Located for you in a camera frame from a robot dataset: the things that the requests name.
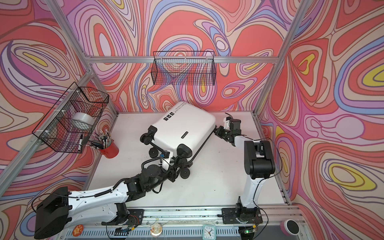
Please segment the black suitcase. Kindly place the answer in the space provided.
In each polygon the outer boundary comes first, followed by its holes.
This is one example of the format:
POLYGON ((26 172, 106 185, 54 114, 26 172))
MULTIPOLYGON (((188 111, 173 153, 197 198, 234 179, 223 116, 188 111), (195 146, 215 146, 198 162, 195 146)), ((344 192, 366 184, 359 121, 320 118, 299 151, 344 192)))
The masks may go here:
POLYGON ((215 127, 214 115, 186 102, 177 103, 140 137, 142 143, 152 146, 152 159, 142 163, 142 169, 146 164, 160 160, 162 152, 173 152, 171 166, 183 164, 179 176, 187 179, 189 167, 215 127))

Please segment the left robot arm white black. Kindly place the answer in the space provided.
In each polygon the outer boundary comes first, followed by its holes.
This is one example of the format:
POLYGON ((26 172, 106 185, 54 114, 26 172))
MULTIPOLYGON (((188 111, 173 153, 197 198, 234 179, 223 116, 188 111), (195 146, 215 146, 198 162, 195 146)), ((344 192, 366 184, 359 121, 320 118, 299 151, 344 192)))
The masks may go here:
POLYGON ((158 165, 150 165, 132 178, 96 190, 71 192, 67 187, 58 188, 34 208, 34 238, 42 240, 66 228, 97 222, 123 225, 130 215, 127 202, 143 198, 167 180, 174 182, 182 167, 184 165, 173 165, 164 170, 158 165))

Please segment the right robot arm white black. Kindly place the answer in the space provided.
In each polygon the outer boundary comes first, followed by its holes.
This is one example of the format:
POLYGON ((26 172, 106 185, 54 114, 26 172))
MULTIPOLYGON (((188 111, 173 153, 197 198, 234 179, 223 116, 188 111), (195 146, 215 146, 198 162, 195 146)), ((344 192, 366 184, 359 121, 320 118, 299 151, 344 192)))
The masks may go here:
POLYGON ((244 215, 257 215, 258 201, 264 181, 276 171, 270 142, 252 139, 240 134, 238 130, 227 130, 223 126, 214 133, 220 139, 244 151, 244 169, 248 178, 243 193, 238 198, 234 215, 239 219, 244 215))

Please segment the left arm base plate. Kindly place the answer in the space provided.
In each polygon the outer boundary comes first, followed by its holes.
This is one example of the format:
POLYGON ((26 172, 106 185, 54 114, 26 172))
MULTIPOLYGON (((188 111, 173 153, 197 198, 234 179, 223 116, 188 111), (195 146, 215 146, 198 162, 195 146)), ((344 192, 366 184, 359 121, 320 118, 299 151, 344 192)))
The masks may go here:
POLYGON ((127 213, 118 214, 109 222, 102 222, 103 226, 129 226, 137 227, 143 222, 144 209, 128 209, 127 213))

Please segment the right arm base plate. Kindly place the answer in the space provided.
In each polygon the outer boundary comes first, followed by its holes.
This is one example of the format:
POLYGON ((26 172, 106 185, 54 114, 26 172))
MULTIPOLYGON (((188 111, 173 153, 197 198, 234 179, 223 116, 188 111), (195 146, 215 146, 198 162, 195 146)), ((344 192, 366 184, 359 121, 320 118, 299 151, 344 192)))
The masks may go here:
POLYGON ((222 208, 218 214, 224 224, 253 224, 263 223, 263 217, 259 208, 222 208))

